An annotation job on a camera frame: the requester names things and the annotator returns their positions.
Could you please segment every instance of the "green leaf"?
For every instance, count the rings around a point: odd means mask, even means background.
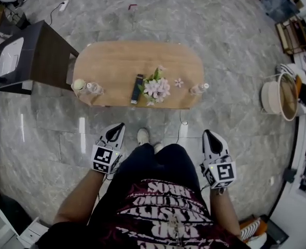
[[[154,72],[153,79],[158,80],[159,78],[159,69],[157,68]]]
[[[159,71],[158,71],[158,76],[157,76],[157,79],[156,79],[156,80],[161,79],[161,76],[162,76],[162,70],[159,70]]]
[[[138,88],[141,91],[141,93],[144,93],[144,86],[138,84]]]

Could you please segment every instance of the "dark pants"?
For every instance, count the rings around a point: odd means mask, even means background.
[[[163,178],[166,181],[200,189],[194,165],[185,149],[177,144],[164,147],[157,154],[150,144],[137,147],[120,165],[115,175],[152,174],[151,179]]]

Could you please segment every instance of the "marble floor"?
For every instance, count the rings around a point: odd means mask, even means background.
[[[50,23],[50,12],[62,1],[28,0],[22,8],[31,22]],[[128,10],[130,4],[138,6]],[[230,194],[239,219],[269,212],[290,159],[295,123],[260,111],[263,78],[290,59],[259,0],[70,0],[64,12],[53,13],[52,27],[78,51],[92,42],[123,39],[194,49],[210,88],[199,104],[182,112],[189,125],[179,143],[204,186],[201,135],[207,128],[221,134],[237,163]],[[90,108],[69,91],[41,84],[34,85],[31,96],[0,93],[0,190],[32,217],[52,223],[63,199],[88,171],[98,133],[121,121],[127,126],[125,156],[137,146],[140,127],[150,129],[152,142],[177,140],[177,110]],[[208,193],[203,191],[207,202]]]

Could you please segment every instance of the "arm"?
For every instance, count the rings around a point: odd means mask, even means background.
[[[241,235],[240,225],[236,212],[229,198],[228,190],[219,195],[218,190],[211,189],[211,215],[221,227],[228,230],[233,235]]]
[[[100,172],[89,171],[61,204],[55,216],[54,224],[59,222],[87,224],[101,188],[103,177],[104,174]]]

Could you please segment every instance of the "power strip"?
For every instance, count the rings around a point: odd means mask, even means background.
[[[66,9],[66,6],[69,4],[69,0],[65,0],[60,7],[60,12],[64,11]]]

